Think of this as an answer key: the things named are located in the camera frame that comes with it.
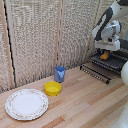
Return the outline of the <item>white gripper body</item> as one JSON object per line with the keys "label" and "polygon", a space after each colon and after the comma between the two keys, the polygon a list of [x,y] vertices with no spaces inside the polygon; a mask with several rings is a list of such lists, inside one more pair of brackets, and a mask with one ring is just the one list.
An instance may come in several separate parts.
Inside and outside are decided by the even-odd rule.
{"label": "white gripper body", "polygon": [[117,51],[120,49],[120,41],[117,40],[115,42],[103,42],[103,41],[96,41],[95,47],[110,51]]}

